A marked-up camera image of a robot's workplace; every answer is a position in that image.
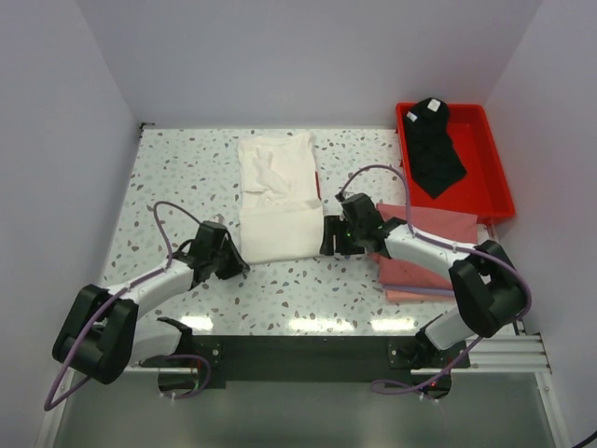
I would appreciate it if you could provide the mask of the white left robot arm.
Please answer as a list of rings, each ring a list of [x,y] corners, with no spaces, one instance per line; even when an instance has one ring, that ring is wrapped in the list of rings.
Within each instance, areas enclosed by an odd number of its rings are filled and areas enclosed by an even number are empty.
[[[221,280],[249,271],[226,226],[204,221],[152,272],[112,287],[83,287],[52,347],[52,357],[91,379],[109,385],[133,360],[162,356],[173,366],[187,364],[193,343],[171,323],[155,343],[145,342],[137,321],[167,300],[211,276]]]

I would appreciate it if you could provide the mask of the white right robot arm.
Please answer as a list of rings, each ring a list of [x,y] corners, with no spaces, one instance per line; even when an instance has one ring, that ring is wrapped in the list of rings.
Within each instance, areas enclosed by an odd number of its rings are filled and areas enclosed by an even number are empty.
[[[410,343],[409,351],[425,366],[437,366],[470,337],[491,338],[529,311],[530,289],[497,242],[460,244],[421,231],[407,218],[385,219],[365,193],[349,198],[339,193],[336,199],[340,238],[350,247],[418,265],[451,283],[456,307],[421,328]]]

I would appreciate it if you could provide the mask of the white Coca-Cola t-shirt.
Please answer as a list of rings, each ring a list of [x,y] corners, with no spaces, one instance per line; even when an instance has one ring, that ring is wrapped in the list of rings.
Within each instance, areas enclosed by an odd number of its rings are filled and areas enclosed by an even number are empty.
[[[243,259],[253,265],[318,256],[324,209],[313,135],[243,139],[238,157]]]

